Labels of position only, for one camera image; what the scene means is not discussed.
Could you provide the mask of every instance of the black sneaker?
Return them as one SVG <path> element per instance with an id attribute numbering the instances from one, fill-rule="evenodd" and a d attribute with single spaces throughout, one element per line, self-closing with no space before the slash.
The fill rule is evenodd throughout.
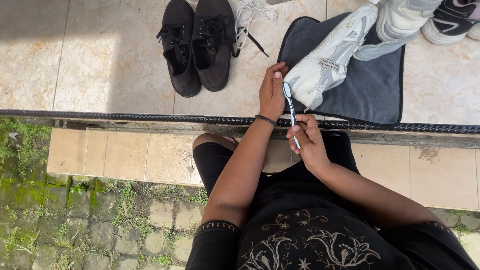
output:
<path id="1" fill-rule="evenodd" d="M 163 56 L 167 60 L 173 88 L 185 98 L 197 95 L 202 88 L 190 45 L 194 16 L 187 1 L 170 1 L 163 15 L 162 30 L 156 36 L 162 40 Z"/>
<path id="2" fill-rule="evenodd" d="M 235 16 L 228 0 L 199 0 L 195 11 L 192 53 L 202 85 L 225 88 L 235 43 Z"/>
<path id="3" fill-rule="evenodd" d="M 475 0 L 444 0 L 421 28 L 425 37 L 437 45 L 460 41 L 480 22 L 480 2 Z"/>

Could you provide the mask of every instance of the black shirt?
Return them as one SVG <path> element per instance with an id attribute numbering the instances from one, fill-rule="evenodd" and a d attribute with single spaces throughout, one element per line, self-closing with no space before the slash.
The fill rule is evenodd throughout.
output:
<path id="1" fill-rule="evenodd" d="M 322 183 L 287 182 L 255 196 L 243 231 L 227 221 L 200 226 L 186 270 L 206 269 L 478 268 L 435 221 L 378 231 Z"/>

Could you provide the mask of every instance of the black bracelet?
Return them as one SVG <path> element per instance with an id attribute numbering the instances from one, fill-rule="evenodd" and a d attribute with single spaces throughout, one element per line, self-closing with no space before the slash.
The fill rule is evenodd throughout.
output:
<path id="1" fill-rule="evenodd" d="M 277 127 L 276 122 L 273 121 L 273 120 L 270 119 L 270 118 L 266 118 L 266 117 L 264 117 L 264 116 L 262 116 L 262 115 L 258 115 L 258 114 L 255 115 L 255 118 L 258 118 L 258 119 L 262 119 L 262 120 L 264 120 L 264 121 L 267 121 L 267 122 L 271 123 L 273 126 Z"/>

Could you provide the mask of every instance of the white shoelace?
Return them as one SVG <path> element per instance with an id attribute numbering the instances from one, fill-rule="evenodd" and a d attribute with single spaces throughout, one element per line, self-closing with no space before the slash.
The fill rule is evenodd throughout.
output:
<path id="1" fill-rule="evenodd" d="M 240 0 L 240 2 L 242 3 L 242 6 L 239 7 L 239 9 L 237 9 L 237 20 L 235 21 L 235 34 L 236 34 L 235 41 L 237 42 L 237 47 L 239 49 L 243 48 L 243 46 L 245 46 L 245 43 L 247 42 L 248 28 L 250 27 L 250 24 L 252 23 L 253 12 L 255 10 L 263 12 L 265 14 L 265 18 L 267 18 L 267 20 L 270 21 L 270 22 L 274 22 L 278 18 L 278 14 L 276 13 L 276 11 L 274 9 L 265 8 L 264 6 L 262 6 L 260 4 L 260 2 L 258 0 L 249 0 L 248 2 L 244 2 L 244 1 Z M 242 19 L 242 17 L 241 17 L 242 12 L 245 9 L 248 9 L 249 12 L 247 14 L 247 18 Z M 269 17 L 267 12 L 273 13 L 273 15 L 275 15 L 275 16 L 274 17 Z M 239 22 L 245 24 L 245 26 L 244 26 L 245 28 L 243 30 L 241 30 L 240 32 L 238 31 Z M 239 37 L 242 33 L 245 33 L 245 37 L 243 39 L 243 42 L 239 42 Z"/>

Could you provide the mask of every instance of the gray towel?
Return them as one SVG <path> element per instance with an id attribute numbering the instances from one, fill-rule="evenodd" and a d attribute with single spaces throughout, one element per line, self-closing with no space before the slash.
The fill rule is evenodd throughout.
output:
<path id="1" fill-rule="evenodd" d="M 327 35 L 348 16 L 345 13 L 318 22 L 309 17 L 295 20 L 288 29 L 278 56 L 278 62 L 287 62 L 293 68 L 314 50 Z M 375 26 L 365 38 L 364 45 L 380 44 Z M 323 93 L 324 101 L 315 111 L 324 116 L 389 127 L 402 118 L 403 58 L 405 46 L 370 61 L 351 58 L 345 81 Z M 303 113 L 306 107 L 293 98 L 295 112 Z"/>

